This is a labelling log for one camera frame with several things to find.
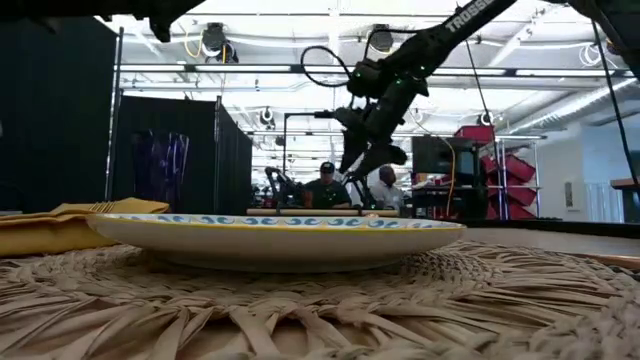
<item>dark shirt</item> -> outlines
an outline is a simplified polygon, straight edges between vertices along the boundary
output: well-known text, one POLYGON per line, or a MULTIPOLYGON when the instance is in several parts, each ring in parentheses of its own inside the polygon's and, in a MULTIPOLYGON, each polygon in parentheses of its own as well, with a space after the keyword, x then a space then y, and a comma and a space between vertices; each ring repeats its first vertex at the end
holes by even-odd
POLYGON ((305 190, 311 193, 311 207, 314 209, 331 209, 344 203, 351 205, 351 197, 347 189, 337 181, 323 184, 320 179, 305 185, 305 190))

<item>white shirt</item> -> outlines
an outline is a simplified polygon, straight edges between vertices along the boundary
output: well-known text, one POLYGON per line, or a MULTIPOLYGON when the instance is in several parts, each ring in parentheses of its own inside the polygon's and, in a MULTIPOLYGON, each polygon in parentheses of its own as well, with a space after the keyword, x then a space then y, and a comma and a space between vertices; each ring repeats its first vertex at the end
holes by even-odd
POLYGON ((376 201, 384 203, 384 207, 392 207, 395 210, 400 210, 402 206, 402 190, 395 186, 387 186, 382 180, 379 180, 374 184, 369 191, 376 201))

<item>red storage bin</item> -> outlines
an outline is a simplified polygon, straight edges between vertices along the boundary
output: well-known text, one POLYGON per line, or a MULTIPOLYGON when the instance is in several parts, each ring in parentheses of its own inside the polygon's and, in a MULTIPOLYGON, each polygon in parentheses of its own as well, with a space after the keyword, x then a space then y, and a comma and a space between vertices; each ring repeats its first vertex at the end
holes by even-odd
POLYGON ((493 141, 493 129, 491 126, 468 125, 458 129, 453 136, 471 139, 478 145, 486 145, 493 141))
POLYGON ((489 208, 487 209, 487 220, 498 220, 500 219, 500 214, 496 211, 496 209, 489 203, 489 208))
MULTIPOLYGON (((494 180, 493 177, 490 177, 487 180, 487 185, 496 186, 497 181, 494 180)), ((509 178, 507 179, 507 196, 510 199, 517 201, 522 206, 529 206, 533 204, 533 201, 536 199, 537 191, 529 188, 510 188, 509 186, 522 186, 519 179, 509 178)), ((489 188, 489 196, 496 196, 498 194, 497 188, 489 188)))
MULTIPOLYGON (((500 219, 500 205, 498 204, 497 199, 495 201, 489 202, 489 211, 487 212, 487 219, 500 219)), ((529 210, 525 209, 523 206, 516 204, 514 202, 509 203, 509 219, 510 220, 526 220, 526 219, 535 219, 536 216, 532 214, 529 210)))
POLYGON ((535 219, 536 216, 533 215, 529 210, 518 204, 509 204, 509 219, 511 220, 526 220, 526 219, 535 219))
POLYGON ((515 155, 507 156, 506 168, 509 174, 520 179, 522 183, 529 182, 536 174, 535 167, 515 155))
MULTIPOLYGON (((496 171, 496 162, 488 155, 483 156, 480 160, 484 163, 487 174, 496 171)), ((507 177, 513 175, 520 180, 520 183, 529 182, 536 174, 535 167, 515 155, 507 155, 505 167, 507 168, 507 177)))
POLYGON ((487 174, 491 174, 496 171, 496 162, 489 155, 481 157, 480 161, 484 164, 487 174))

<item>black monitor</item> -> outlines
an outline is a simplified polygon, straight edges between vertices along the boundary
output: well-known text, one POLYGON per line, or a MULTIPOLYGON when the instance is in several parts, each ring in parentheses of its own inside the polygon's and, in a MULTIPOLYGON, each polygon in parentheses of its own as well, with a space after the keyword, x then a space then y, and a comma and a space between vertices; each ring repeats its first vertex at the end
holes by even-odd
MULTIPOLYGON (((469 139, 448 138, 446 141, 456 154, 456 177, 473 178, 477 172, 477 149, 469 139)), ((450 174, 453 156, 451 148, 443 139, 434 136, 414 137, 411 139, 413 152, 413 172, 427 174, 450 174)))

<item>straw placemat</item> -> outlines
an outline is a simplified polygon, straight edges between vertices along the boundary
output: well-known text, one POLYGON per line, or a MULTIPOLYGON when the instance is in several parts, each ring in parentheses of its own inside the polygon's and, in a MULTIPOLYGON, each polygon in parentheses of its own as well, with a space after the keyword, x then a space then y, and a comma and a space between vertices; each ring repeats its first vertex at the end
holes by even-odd
POLYGON ((528 248, 459 242, 369 271, 276 275, 115 246, 0 270, 2 358, 640 358, 633 279, 528 248))

